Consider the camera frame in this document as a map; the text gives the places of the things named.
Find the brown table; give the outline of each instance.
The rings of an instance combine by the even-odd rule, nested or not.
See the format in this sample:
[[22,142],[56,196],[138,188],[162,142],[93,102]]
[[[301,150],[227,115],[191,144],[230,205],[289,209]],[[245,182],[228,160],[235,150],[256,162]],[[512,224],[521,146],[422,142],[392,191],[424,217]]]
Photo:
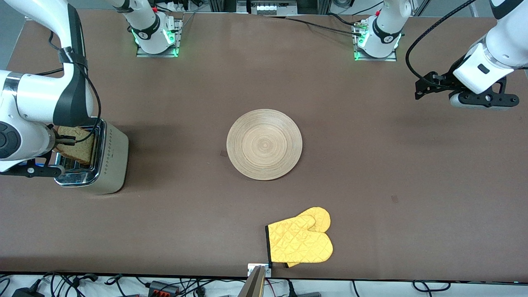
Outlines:
[[[398,62],[356,62],[349,36],[276,18],[198,14],[177,59],[136,58],[125,19],[80,12],[103,117],[130,138],[126,183],[95,197],[0,178],[0,270],[244,276],[267,261],[266,224],[332,216],[325,263],[277,277],[528,281],[528,88],[507,112],[415,101],[404,62],[433,18],[411,18]],[[345,29],[327,16],[307,20]],[[445,71],[494,20],[453,18],[412,55]],[[59,67],[28,22],[9,69]],[[221,156],[233,122],[272,108],[303,134],[297,166],[245,178]]]

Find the black velcro strap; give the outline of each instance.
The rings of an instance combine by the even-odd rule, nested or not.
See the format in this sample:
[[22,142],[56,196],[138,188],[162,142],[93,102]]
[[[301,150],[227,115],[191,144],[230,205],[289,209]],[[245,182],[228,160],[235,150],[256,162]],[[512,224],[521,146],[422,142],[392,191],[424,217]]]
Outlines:
[[86,57],[75,53],[71,47],[65,47],[62,49],[59,49],[59,62],[61,63],[75,63],[83,65],[86,69],[88,69],[88,61],[86,60]]
[[152,24],[150,27],[143,29],[143,30],[138,30],[132,27],[132,30],[139,38],[143,40],[149,40],[152,34],[158,31],[161,21],[159,20],[159,16],[157,14],[154,14],[154,15],[156,16],[156,20],[154,21],[154,24]]
[[117,13],[129,13],[129,12],[133,12],[134,10],[130,7],[130,0],[125,0],[125,2],[123,3],[123,5],[121,5],[121,7],[115,7],[113,6],[113,8],[116,9],[116,12]]
[[374,19],[374,22],[372,22],[372,27],[374,28],[374,33],[381,39],[381,43],[391,43],[401,33],[401,30],[392,34],[381,30],[380,27],[378,27],[378,18]]

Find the bread slice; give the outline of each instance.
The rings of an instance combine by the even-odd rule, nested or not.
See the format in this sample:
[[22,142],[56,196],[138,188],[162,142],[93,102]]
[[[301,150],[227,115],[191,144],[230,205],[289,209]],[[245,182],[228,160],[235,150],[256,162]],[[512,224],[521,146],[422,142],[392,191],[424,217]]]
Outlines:
[[[88,131],[80,127],[71,128],[60,126],[57,132],[59,135],[75,136],[76,140],[81,140],[89,134]],[[55,150],[69,159],[73,159],[83,165],[90,165],[92,161],[93,139],[94,136],[92,135],[87,140],[75,143],[75,145],[59,144]]]

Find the quilted fabric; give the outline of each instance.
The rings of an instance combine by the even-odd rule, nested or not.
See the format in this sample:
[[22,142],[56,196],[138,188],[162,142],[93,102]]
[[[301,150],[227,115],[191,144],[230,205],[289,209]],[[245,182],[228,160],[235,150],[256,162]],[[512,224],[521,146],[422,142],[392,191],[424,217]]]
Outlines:
[[287,263],[291,267],[328,260],[334,250],[324,233],[329,226],[330,215],[320,207],[266,226],[270,261]]

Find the gray floor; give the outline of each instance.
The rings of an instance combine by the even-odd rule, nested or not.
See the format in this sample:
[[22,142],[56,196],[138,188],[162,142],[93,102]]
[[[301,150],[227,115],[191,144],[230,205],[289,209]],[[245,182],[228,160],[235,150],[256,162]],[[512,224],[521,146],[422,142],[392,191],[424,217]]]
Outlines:
[[[378,0],[357,1],[376,3]],[[111,9],[111,6],[103,0],[68,0],[68,2],[76,8]],[[444,16],[463,2],[465,0],[432,0],[425,9],[423,16]],[[488,0],[478,0],[475,5],[479,16],[492,16]],[[470,17],[471,12],[469,8],[465,8],[455,16]],[[4,33],[0,35],[0,69],[6,69],[23,24],[24,17],[3,0],[0,0],[0,28],[2,28]]]

